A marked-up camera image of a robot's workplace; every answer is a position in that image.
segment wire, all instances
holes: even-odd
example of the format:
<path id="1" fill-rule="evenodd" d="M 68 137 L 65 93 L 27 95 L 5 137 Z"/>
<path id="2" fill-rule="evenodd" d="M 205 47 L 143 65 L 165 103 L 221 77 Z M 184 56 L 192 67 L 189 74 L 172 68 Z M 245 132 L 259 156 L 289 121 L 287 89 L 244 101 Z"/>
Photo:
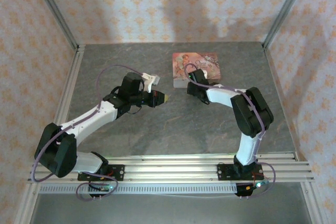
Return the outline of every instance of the wire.
<path id="1" fill-rule="evenodd" d="M 137 110 L 137 111 L 135 111 L 135 112 L 127 112 L 128 114 L 131 114 L 131 115 L 135 115 L 135 114 L 137 114 L 140 110 L 142 109 L 142 106 L 140 106 L 140 108 Z"/>
<path id="2" fill-rule="evenodd" d="M 67 130 L 71 129 L 72 127 L 75 127 L 77 126 L 78 124 L 82 123 L 82 122 L 85 122 L 86 120 L 90 119 L 91 117 L 93 117 L 100 109 L 101 107 L 101 101 L 102 101 L 102 97 L 100 96 L 100 92 L 99 92 L 99 79 L 100 79 L 100 76 L 105 72 L 107 71 L 108 69 L 112 68 L 112 67 L 123 67 L 123 68 L 127 68 L 129 70 L 132 70 L 133 72 L 139 74 L 139 75 L 142 75 L 142 73 L 134 70 L 133 68 L 130 68 L 128 66 L 125 66 L 125 65 L 121 65 L 121 64 L 113 64 L 113 65 L 110 65 L 108 66 L 107 68 L 103 69 L 99 74 L 98 74 L 98 77 L 96 79 L 96 93 L 97 93 L 97 97 L 98 97 L 98 105 L 97 105 L 97 109 L 95 111 L 93 111 L 90 115 L 88 115 L 87 117 L 75 122 L 73 125 L 70 125 L 64 129 L 62 129 L 60 132 L 58 132 L 54 137 L 52 137 L 44 146 L 43 148 L 40 150 L 39 154 L 37 155 L 34 163 L 33 163 L 33 167 L 31 168 L 31 179 L 33 182 L 35 183 L 40 183 L 40 182 L 43 182 L 45 180 L 47 180 L 48 178 L 50 178 L 53 173 L 50 173 L 49 175 L 47 175 L 46 177 L 44 178 L 41 178 L 41 179 L 36 179 L 35 178 L 35 173 L 36 173 L 36 168 L 37 168 L 37 165 L 42 157 L 42 155 L 45 153 L 46 149 L 50 146 L 50 144 L 52 144 L 53 141 L 55 141 L 59 136 L 61 136 L 64 132 L 66 132 Z"/>
<path id="3" fill-rule="evenodd" d="M 106 175 L 95 174 L 95 173 L 88 173 L 88 172 L 84 172 L 84 173 L 85 173 L 85 174 L 88 174 L 88 175 L 90 175 L 90 176 L 108 178 L 108 179 L 113 180 L 113 181 L 115 182 L 116 185 L 114 186 L 114 188 L 113 188 L 110 192 L 108 192 L 107 194 L 105 194 L 105 195 L 103 195 L 103 196 L 100 195 L 100 196 L 99 196 L 99 199 L 102 199 L 102 198 L 105 198 L 105 197 L 110 196 L 110 195 L 113 194 L 113 192 L 118 188 L 119 183 L 118 183 L 118 181 L 117 181 L 115 178 L 113 178 L 113 177 L 106 176 Z M 105 184 L 105 183 L 92 183 L 92 182 L 84 182 L 84 183 L 80 184 L 80 185 L 76 188 L 76 197 L 77 197 L 77 199 L 79 199 L 79 200 L 81 200 L 81 201 L 89 202 L 89 201 L 93 201 L 93 200 L 95 200 L 96 197 L 92 197 L 92 198 L 83 198 L 82 194 L 79 194 L 79 193 L 78 193 L 79 188 L 80 188 L 81 186 L 83 186 L 83 185 L 89 185 L 89 186 L 90 186 L 90 185 L 91 185 L 91 186 L 108 186 L 108 185 L 110 185 L 110 184 Z"/>
<path id="4" fill-rule="evenodd" d="M 115 92 L 120 88 L 120 86 L 116 86 L 114 89 L 112 89 L 111 94 L 116 94 Z"/>
<path id="5" fill-rule="evenodd" d="M 254 183 L 256 182 L 256 174 L 252 172 L 252 175 L 253 175 L 253 185 L 254 185 Z"/>
<path id="6" fill-rule="evenodd" d="M 112 170 L 107 176 L 112 176 L 113 173 L 114 171 Z"/>

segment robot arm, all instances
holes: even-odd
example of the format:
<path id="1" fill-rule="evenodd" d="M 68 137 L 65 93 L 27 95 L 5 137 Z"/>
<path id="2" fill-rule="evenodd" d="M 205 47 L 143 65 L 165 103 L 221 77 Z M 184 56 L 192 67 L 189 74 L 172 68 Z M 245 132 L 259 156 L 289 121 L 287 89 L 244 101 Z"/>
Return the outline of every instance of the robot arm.
<path id="1" fill-rule="evenodd" d="M 197 69 L 189 73 L 189 75 L 195 82 L 206 86 L 209 85 L 203 70 Z M 236 170 L 235 172 L 238 177 L 244 177 L 243 173 L 251 171 L 256 164 L 256 154 L 259 148 L 259 138 L 261 137 L 262 129 L 254 111 L 242 93 L 251 99 L 264 124 L 265 130 L 269 128 L 274 117 L 257 88 L 226 90 L 221 89 L 221 86 L 220 84 L 215 84 L 213 88 L 206 88 L 189 82 L 187 93 L 198 97 L 205 104 L 216 102 L 233 108 L 238 127 L 241 130 L 239 150 L 234 159 L 236 165 L 234 170 Z"/>
<path id="2" fill-rule="evenodd" d="M 62 125 L 48 124 L 36 149 L 35 158 L 51 138 L 60 131 L 68 129 L 47 147 L 39 162 L 60 178 L 70 172 L 106 175 L 108 162 L 105 158 L 94 152 L 77 152 L 77 147 L 87 136 L 127 113 L 133 105 L 139 108 L 143 105 L 154 108 L 166 102 L 167 95 L 152 90 L 152 85 L 157 83 L 156 76 L 146 73 L 141 76 L 129 72 L 124 77 L 122 85 L 114 88 L 90 111 Z"/>

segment gray marble base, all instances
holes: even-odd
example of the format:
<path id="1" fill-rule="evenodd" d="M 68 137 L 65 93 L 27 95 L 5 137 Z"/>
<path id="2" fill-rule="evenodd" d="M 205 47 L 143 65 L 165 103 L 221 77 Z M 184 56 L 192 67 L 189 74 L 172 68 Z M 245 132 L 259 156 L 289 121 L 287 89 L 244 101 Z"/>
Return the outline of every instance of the gray marble base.
<path id="1" fill-rule="evenodd" d="M 125 155 L 235 153 L 240 131 L 231 108 L 206 105 L 173 88 L 173 52 L 217 52 L 221 83 L 236 88 L 256 86 L 269 104 L 275 121 L 259 151 L 295 151 L 271 72 L 258 42 L 150 43 L 87 45 L 72 96 L 69 119 L 97 104 L 95 81 L 108 65 L 120 63 L 140 72 L 158 74 L 155 89 L 168 94 L 167 103 L 143 107 L 136 115 L 125 114 L 103 126 L 81 143 L 78 150 L 105 157 Z M 113 67 L 100 80 L 102 96 L 122 82 L 127 70 Z"/>

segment book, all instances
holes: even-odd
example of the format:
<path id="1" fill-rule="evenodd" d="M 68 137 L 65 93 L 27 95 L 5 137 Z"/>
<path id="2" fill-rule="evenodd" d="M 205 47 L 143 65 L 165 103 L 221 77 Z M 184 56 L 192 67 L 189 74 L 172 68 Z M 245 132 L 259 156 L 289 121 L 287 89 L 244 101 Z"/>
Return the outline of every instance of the book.
<path id="1" fill-rule="evenodd" d="M 218 57 L 215 52 L 175 52 L 173 53 L 173 86 L 174 88 L 187 88 L 189 80 L 185 76 L 184 66 L 188 63 L 195 64 L 198 68 L 207 71 L 209 83 L 220 80 Z M 187 66 L 187 72 L 196 70 Z"/>

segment wall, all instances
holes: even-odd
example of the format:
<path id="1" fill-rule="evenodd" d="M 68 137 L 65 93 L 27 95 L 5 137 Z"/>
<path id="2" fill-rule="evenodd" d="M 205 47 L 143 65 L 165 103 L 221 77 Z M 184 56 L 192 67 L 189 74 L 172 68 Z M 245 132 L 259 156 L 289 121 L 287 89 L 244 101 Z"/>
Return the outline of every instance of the wall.
<path id="1" fill-rule="evenodd" d="M 74 56 L 44 0 L 0 0 L 0 223 L 12 223 Z"/>
<path id="2" fill-rule="evenodd" d="M 56 0 L 83 44 L 263 41 L 285 0 Z"/>
<path id="3" fill-rule="evenodd" d="M 336 219 L 336 0 L 297 0 L 270 47 L 290 129 Z"/>

